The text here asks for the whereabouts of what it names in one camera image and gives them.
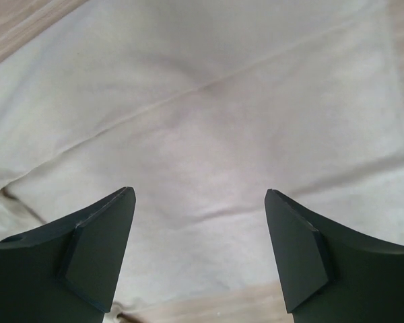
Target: wooden surface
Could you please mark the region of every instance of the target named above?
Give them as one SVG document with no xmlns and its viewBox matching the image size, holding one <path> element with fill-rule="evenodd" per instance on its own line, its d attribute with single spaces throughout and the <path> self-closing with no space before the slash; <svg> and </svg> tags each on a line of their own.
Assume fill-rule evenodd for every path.
<svg viewBox="0 0 404 323">
<path fill-rule="evenodd" d="M 87 0 L 0 0 L 0 62 Z"/>
<path fill-rule="evenodd" d="M 0 62 L 87 0 L 0 0 Z M 390 0 L 404 95 L 404 0 Z M 292 323 L 278 283 L 167 303 L 139 313 L 152 323 Z"/>
</svg>

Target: fabric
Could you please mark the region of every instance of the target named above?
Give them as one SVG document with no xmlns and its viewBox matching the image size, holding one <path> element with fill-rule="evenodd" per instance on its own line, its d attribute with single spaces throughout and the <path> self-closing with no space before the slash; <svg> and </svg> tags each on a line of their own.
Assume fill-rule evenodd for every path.
<svg viewBox="0 0 404 323">
<path fill-rule="evenodd" d="M 404 244 L 385 3 L 91 0 L 0 64 L 0 238 L 122 186 L 115 312 L 276 280 L 268 188 Z"/>
</svg>

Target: black plastic part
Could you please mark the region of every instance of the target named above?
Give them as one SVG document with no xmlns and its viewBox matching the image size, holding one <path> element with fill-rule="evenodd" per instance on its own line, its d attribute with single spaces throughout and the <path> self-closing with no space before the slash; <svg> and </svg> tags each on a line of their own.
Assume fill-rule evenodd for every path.
<svg viewBox="0 0 404 323">
<path fill-rule="evenodd" d="M 135 209 L 132 188 L 0 242 L 0 323 L 101 323 Z"/>
<path fill-rule="evenodd" d="M 404 246 L 361 234 L 269 190 L 265 208 L 295 323 L 404 323 Z"/>
</svg>

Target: white cloth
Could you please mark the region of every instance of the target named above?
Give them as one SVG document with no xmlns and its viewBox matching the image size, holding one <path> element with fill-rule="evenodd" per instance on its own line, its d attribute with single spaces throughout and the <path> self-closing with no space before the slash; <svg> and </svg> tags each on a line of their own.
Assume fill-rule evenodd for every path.
<svg viewBox="0 0 404 323">
<path fill-rule="evenodd" d="M 0 64 L 0 238 L 134 187 L 124 308 L 275 280 L 268 188 L 404 244 L 385 10 L 89 1 Z"/>
</svg>

